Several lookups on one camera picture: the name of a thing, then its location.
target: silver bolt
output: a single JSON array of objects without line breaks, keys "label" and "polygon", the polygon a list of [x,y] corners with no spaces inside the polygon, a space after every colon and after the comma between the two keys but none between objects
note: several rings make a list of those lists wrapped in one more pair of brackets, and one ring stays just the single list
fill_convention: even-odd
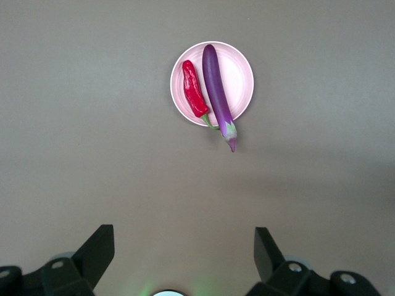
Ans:
[{"label": "silver bolt", "polygon": [[290,263],[288,267],[290,268],[290,270],[295,271],[297,273],[300,273],[302,271],[301,266],[297,263]]},{"label": "silver bolt", "polygon": [[0,272],[0,279],[6,278],[10,274],[9,270],[3,270]]},{"label": "silver bolt", "polygon": [[340,275],[340,278],[343,282],[347,283],[347,284],[355,284],[357,281],[356,279],[354,279],[354,277],[348,273],[342,273]]},{"label": "silver bolt", "polygon": [[63,261],[57,261],[54,264],[52,264],[51,267],[52,267],[52,269],[55,269],[55,268],[60,268],[62,266],[63,266]]}]

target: pink plate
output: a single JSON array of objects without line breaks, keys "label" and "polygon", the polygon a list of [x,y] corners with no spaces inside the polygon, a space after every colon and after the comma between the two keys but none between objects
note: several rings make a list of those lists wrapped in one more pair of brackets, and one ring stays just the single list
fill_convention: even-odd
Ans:
[{"label": "pink plate", "polygon": [[251,66],[243,54],[233,46],[223,42],[203,42],[196,44],[185,51],[178,58],[173,67],[170,78],[170,92],[172,93],[174,104],[185,118],[197,125],[207,126],[203,120],[194,115],[184,95],[182,63],[185,60],[190,60],[196,69],[202,95],[207,106],[210,108],[209,120],[212,125],[217,126],[218,123],[215,119],[214,112],[211,109],[210,100],[204,85],[202,71],[203,49],[208,44],[212,44],[217,51],[223,88],[227,96],[229,109],[233,119],[238,118],[245,111],[251,101],[252,93],[254,91],[254,75],[252,74]]}]

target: eggplant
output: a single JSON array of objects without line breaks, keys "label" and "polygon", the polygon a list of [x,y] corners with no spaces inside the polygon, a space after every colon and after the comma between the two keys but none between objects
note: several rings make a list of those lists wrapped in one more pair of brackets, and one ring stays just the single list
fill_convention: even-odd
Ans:
[{"label": "eggplant", "polygon": [[213,45],[208,44],[203,50],[202,58],[203,77],[209,95],[214,115],[217,119],[222,136],[230,146],[236,150],[237,131],[230,113],[227,97],[223,89],[217,51]]}]

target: red chili pepper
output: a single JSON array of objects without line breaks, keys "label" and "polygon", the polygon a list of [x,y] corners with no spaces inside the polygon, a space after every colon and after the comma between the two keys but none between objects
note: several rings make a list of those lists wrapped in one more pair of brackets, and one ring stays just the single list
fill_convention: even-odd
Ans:
[{"label": "red chili pepper", "polygon": [[202,92],[200,90],[198,76],[195,67],[190,60],[183,62],[184,73],[184,93],[189,106],[196,117],[201,118],[210,128],[219,129],[218,126],[212,126],[209,122],[209,108],[204,102]]}]

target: gray table surface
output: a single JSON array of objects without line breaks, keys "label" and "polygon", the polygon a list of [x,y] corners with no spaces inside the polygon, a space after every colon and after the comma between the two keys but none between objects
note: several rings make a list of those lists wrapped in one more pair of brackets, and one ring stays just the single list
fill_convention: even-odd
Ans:
[{"label": "gray table surface", "polygon": [[[234,154],[170,95],[212,40],[255,76]],[[112,223],[98,296],[242,296],[266,226],[395,295],[394,1],[1,1],[0,63],[0,266]]]}]

